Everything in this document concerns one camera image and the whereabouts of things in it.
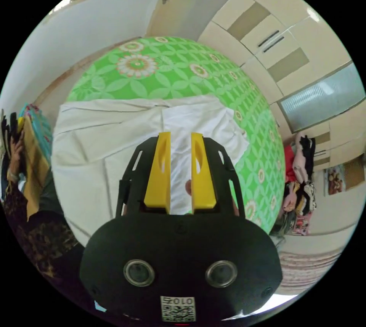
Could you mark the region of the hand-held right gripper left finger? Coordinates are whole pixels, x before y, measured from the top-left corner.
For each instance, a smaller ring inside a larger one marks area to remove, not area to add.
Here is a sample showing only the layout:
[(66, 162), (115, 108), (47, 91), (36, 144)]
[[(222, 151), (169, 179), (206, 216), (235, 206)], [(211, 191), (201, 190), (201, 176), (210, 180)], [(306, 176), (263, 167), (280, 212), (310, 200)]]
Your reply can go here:
[(170, 209), (171, 133), (157, 137), (144, 204), (148, 209)]

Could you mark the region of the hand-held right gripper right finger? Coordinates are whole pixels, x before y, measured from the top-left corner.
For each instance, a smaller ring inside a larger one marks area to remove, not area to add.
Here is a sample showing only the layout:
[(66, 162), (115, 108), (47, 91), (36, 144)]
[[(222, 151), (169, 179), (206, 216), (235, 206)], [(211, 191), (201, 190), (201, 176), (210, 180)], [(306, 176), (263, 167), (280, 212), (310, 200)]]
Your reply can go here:
[(217, 203), (204, 137), (200, 133), (191, 134), (191, 200), (193, 209), (213, 209)]

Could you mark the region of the person's left hand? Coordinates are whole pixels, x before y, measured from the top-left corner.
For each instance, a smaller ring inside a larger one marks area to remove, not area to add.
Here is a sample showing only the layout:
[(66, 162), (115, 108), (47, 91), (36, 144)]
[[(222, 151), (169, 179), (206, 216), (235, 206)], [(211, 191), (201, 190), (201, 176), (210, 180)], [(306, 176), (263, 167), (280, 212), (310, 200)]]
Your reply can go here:
[(19, 140), (16, 142), (12, 137), (10, 144), (11, 159), (8, 167), (8, 180), (17, 184), (19, 181), (20, 162), (24, 147), (24, 130), (21, 131)]

